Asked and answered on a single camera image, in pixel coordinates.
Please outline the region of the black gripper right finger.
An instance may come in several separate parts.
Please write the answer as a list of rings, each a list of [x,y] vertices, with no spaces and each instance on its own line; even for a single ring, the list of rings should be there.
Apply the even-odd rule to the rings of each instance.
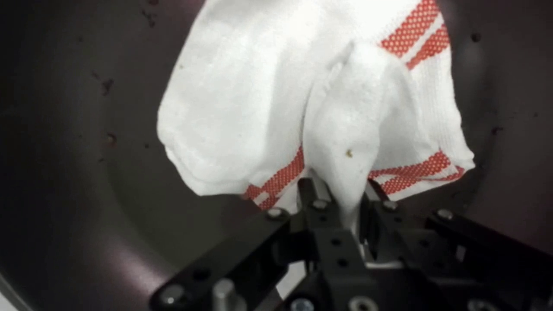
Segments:
[[[374,181],[362,203],[360,238],[369,269],[384,285],[384,311],[459,311],[461,267],[448,240],[404,214]]]

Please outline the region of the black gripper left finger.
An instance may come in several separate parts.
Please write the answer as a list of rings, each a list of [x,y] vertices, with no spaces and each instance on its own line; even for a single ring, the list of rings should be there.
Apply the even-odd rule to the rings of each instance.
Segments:
[[[310,236],[308,274],[300,292],[314,299],[315,311],[371,311],[365,261],[326,183],[302,179],[300,202]]]

